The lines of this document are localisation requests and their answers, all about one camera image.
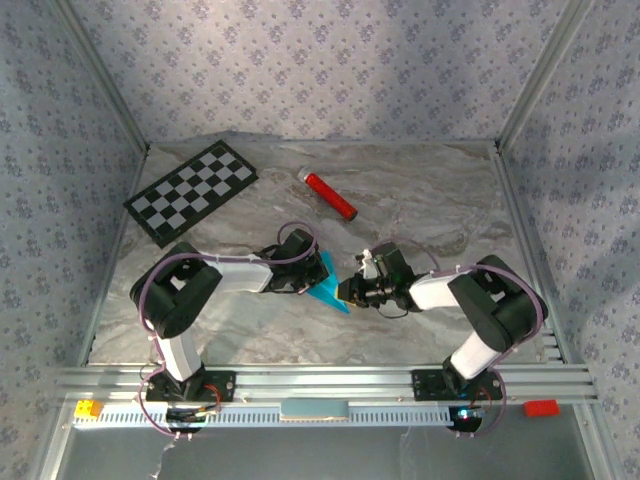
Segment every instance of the patterned wallpaper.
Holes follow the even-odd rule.
[[[139,155],[45,2],[0,2],[0,478],[24,478]]]
[[[640,479],[640,6],[597,1],[509,160],[569,339]]]
[[[495,138],[565,0],[73,0],[147,141]]]

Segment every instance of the blue object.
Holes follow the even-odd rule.
[[[329,255],[329,252],[325,251],[321,252],[320,256],[322,257],[322,261],[324,262],[327,272],[329,272],[329,276],[318,285],[307,290],[307,293],[321,302],[324,302],[333,308],[337,308],[341,312],[349,313],[347,304],[336,298],[336,290],[338,289],[339,282],[338,276],[336,275],[336,269],[331,261],[331,255]]]

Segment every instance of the marble surface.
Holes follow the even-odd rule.
[[[337,145],[231,143],[258,169],[259,180],[185,233],[198,250],[245,254],[274,243],[278,227],[303,219],[317,229],[340,279],[357,269],[354,255],[401,235],[429,246],[443,267],[495,253],[524,273],[510,219],[488,158],[445,145]],[[140,189],[203,149],[152,147]],[[310,166],[358,210],[344,222],[296,179]],[[139,363],[154,358],[131,285],[171,246],[160,250],[129,219],[113,280],[100,315],[91,363]],[[431,268],[411,245],[402,251],[414,271]],[[383,307],[397,314],[395,305]],[[386,319],[373,309],[346,315],[309,295],[214,295],[195,323],[195,338],[209,364],[440,363],[472,331],[457,308]],[[535,362],[535,340],[508,359]]]

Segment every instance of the checkerboard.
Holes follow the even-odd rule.
[[[257,178],[253,166],[219,141],[127,200],[124,206],[163,248]]]

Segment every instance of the red tube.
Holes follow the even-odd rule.
[[[333,188],[324,183],[318,175],[310,173],[304,177],[304,181],[313,189],[314,192],[320,195],[329,205],[331,205],[334,210],[342,215],[342,218],[347,222],[356,218],[358,211],[349,202],[338,195]]]

